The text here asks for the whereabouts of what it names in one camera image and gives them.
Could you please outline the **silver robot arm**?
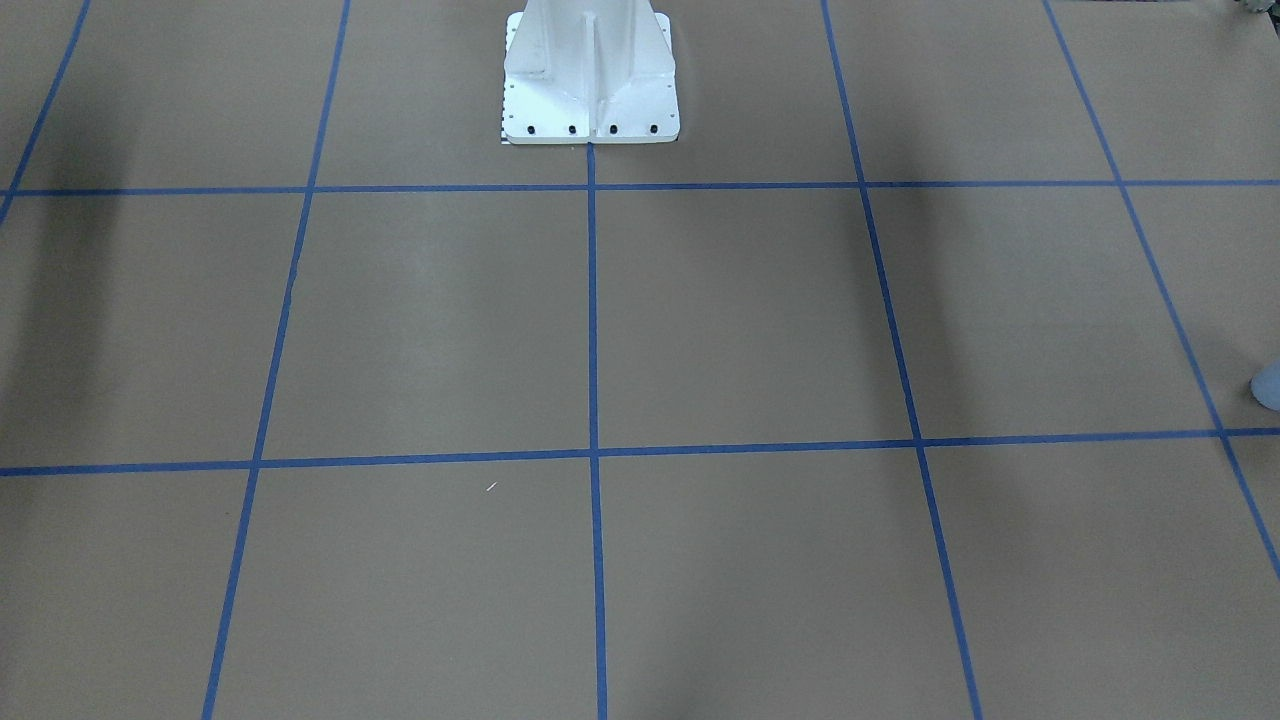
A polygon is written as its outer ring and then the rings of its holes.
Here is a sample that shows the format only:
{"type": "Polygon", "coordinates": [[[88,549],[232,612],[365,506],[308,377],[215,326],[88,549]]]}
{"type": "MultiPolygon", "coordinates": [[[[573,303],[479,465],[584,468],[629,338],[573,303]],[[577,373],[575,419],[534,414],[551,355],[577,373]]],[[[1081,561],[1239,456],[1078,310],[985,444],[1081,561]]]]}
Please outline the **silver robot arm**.
{"type": "Polygon", "coordinates": [[[1249,383],[1249,391],[1251,396],[1260,406],[1279,413],[1280,361],[1277,359],[1253,374],[1249,383]]]}

